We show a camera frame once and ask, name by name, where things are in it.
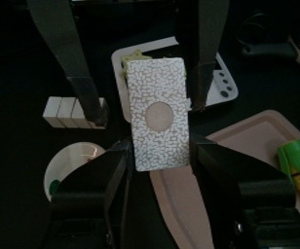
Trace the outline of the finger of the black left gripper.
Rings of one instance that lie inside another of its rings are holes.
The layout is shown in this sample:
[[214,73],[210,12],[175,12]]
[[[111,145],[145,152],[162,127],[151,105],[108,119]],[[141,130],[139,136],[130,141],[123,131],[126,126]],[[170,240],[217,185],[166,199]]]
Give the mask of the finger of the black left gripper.
[[84,117],[98,126],[108,121],[108,108],[99,101],[98,89],[88,71],[78,37],[70,0],[26,0],[30,15],[64,70]]
[[191,37],[189,47],[187,84],[191,110],[206,109],[213,82],[217,52],[225,30],[229,0],[190,0]]

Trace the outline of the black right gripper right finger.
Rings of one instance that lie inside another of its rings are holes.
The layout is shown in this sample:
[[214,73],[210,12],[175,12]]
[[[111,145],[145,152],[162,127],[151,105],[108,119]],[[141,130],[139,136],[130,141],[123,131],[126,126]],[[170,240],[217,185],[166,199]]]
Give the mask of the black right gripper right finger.
[[300,212],[288,176],[197,135],[190,137],[190,163],[215,249],[300,249]]

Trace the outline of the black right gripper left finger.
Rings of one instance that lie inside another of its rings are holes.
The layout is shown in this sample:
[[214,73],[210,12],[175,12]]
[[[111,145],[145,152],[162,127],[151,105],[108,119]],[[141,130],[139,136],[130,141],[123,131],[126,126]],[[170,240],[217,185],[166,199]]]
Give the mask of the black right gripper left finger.
[[133,145],[125,139],[62,181],[42,249],[125,249]]

